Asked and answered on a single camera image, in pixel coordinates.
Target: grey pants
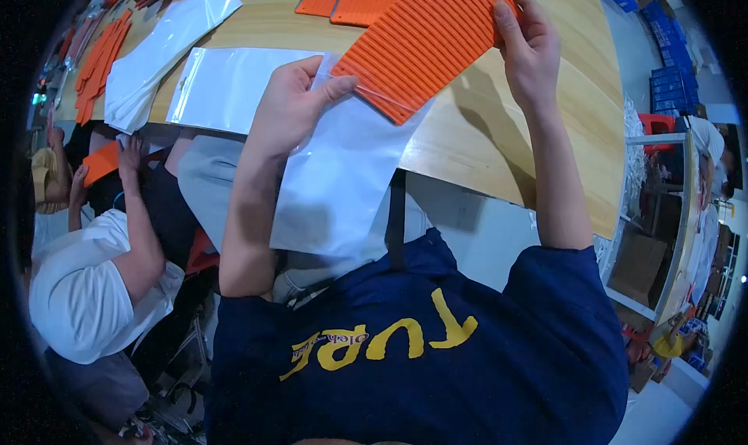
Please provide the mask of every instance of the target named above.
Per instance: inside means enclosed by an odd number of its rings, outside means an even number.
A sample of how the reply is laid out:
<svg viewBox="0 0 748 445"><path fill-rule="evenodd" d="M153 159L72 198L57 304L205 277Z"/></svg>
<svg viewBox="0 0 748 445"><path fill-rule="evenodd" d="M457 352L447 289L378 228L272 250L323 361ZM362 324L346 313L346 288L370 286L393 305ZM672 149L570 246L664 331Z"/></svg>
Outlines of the grey pants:
<svg viewBox="0 0 748 445"><path fill-rule="evenodd" d="M219 252L236 164L243 147L241 141L198 135L179 164L177 179L182 196ZM369 231L368 244L357 256L338 258L289 252L286 268L275 280L273 301L285 303L300 290L330 278L339 278L382 258L387 253L385 231L389 207L390 193L387 192ZM423 210L413 197L406 195L405 242L418 239L430 227Z"/></svg>
<svg viewBox="0 0 748 445"><path fill-rule="evenodd" d="M83 414L118 432L148 400L148 389L130 359L120 351L91 364L76 364L48 348L52 378Z"/></svg>

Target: forearm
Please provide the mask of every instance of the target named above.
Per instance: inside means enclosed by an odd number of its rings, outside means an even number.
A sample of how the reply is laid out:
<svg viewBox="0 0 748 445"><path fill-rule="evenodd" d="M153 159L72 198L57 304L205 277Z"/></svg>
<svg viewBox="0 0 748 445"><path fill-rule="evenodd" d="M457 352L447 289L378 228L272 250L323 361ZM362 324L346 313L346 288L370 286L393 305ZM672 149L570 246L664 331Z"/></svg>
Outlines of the forearm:
<svg viewBox="0 0 748 445"><path fill-rule="evenodd" d="M55 161L57 162L57 177L55 180L61 188L70 190L70 166L67 164L65 149L62 144L57 144L52 151L55 152Z"/></svg>
<svg viewBox="0 0 748 445"><path fill-rule="evenodd" d="M124 189L130 250L118 255L112 262L117 266L135 307L163 275L166 259L150 224L137 182Z"/></svg>
<svg viewBox="0 0 748 445"><path fill-rule="evenodd" d="M554 248L587 248L593 244L593 226L558 106L543 106L526 116L535 160L540 242Z"/></svg>
<svg viewBox="0 0 748 445"><path fill-rule="evenodd" d="M78 231L83 226L81 224L81 207L70 205L67 209L67 232Z"/></svg>
<svg viewBox="0 0 748 445"><path fill-rule="evenodd" d="M224 241L219 284L221 295L267 295L275 274L270 231L275 214L275 180L281 160L255 153L250 141L236 167Z"/></svg>

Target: right hand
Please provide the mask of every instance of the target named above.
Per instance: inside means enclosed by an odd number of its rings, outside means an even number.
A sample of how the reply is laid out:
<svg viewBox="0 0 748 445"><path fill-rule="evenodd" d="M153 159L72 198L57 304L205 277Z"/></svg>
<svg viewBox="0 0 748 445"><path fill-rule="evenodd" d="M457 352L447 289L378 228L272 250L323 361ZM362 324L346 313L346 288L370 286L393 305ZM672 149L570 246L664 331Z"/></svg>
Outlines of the right hand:
<svg viewBox="0 0 748 445"><path fill-rule="evenodd" d="M140 167L140 152L141 147L143 146L143 141L140 140L137 135L131 135L125 141L124 148L119 141L117 141L117 146L119 147L117 162L119 163L122 187L137 186L138 168Z"/></svg>
<svg viewBox="0 0 748 445"><path fill-rule="evenodd" d="M70 185L70 208L81 208L86 203L86 188L83 182L88 174L88 166L80 165L76 173L72 176Z"/></svg>
<svg viewBox="0 0 748 445"><path fill-rule="evenodd" d="M503 37L499 45L512 96L527 113L556 106L561 48L545 10L535 0L514 0L522 6L522 24L503 0L494 5L494 20Z"/></svg>

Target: white packaging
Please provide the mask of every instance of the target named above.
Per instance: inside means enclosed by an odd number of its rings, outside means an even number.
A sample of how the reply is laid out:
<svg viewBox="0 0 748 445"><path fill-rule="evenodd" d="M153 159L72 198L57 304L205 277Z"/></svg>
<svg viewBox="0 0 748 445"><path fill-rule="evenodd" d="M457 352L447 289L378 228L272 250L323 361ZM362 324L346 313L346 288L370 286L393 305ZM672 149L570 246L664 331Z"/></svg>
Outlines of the white packaging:
<svg viewBox="0 0 748 445"><path fill-rule="evenodd" d="M161 78L240 0L181 0L169 5L153 31L111 67L106 80L104 122L132 134L148 121Z"/></svg>

